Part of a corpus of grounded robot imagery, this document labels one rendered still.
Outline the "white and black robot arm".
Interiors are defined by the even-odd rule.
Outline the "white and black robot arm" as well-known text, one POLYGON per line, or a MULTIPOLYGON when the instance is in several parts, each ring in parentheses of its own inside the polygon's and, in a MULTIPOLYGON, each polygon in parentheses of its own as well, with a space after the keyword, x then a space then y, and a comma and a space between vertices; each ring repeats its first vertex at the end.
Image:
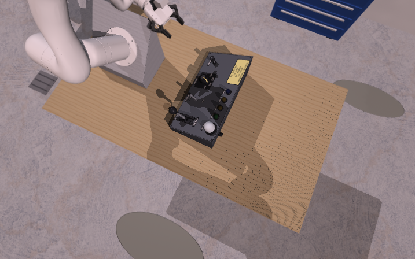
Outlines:
POLYGON ((89 77, 91 68, 113 62, 128 66, 136 60, 137 44, 124 28, 111 28, 108 37, 78 39, 67 0, 27 1, 40 32, 26 40, 25 50, 33 61, 63 81, 79 84, 89 77))

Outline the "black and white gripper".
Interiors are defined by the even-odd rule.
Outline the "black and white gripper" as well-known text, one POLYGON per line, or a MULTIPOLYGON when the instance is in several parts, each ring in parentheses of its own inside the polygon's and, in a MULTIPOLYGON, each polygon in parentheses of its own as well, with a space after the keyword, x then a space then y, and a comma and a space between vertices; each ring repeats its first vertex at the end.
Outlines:
POLYGON ((177 6, 176 6, 176 4, 173 4, 173 5, 167 5, 166 4, 166 6, 163 9, 162 8, 157 8, 154 11, 153 1, 154 0, 148 0, 146 2, 145 6, 144 6, 144 13, 148 17, 148 19, 150 19, 150 21, 152 22, 152 29, 151 30, 153 32, 164 34, 167 38, 171 39, 171 34, 166 29, 164 29, 163 26, 172 17, 176 18, 176 20, 181 25, 184 24, 183 19, 178 14, 177 6), (174 9, 175 12, 173 12, 172 9, 174 9), (157 28, 161 28, 161 29, 156 29, 155 26, 157 28))

